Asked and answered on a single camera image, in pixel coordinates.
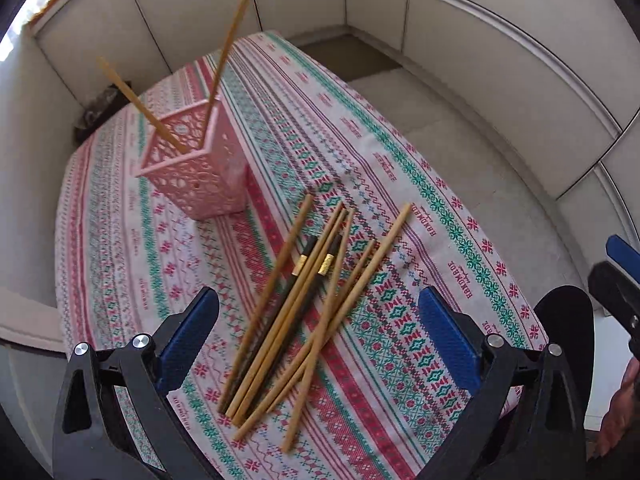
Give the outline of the person's right hand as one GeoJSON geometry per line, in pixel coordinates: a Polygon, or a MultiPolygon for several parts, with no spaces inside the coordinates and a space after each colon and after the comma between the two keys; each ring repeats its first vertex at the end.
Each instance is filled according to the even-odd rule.
{"type": "Polygon", "coordinates": [[[634,384],[639,377],[639,361],[632,358],[625,370],[620,388],[612,396],[608,412],[602,419],[596,452],[605,456],[620,443],[634,419],[634,384]]]}

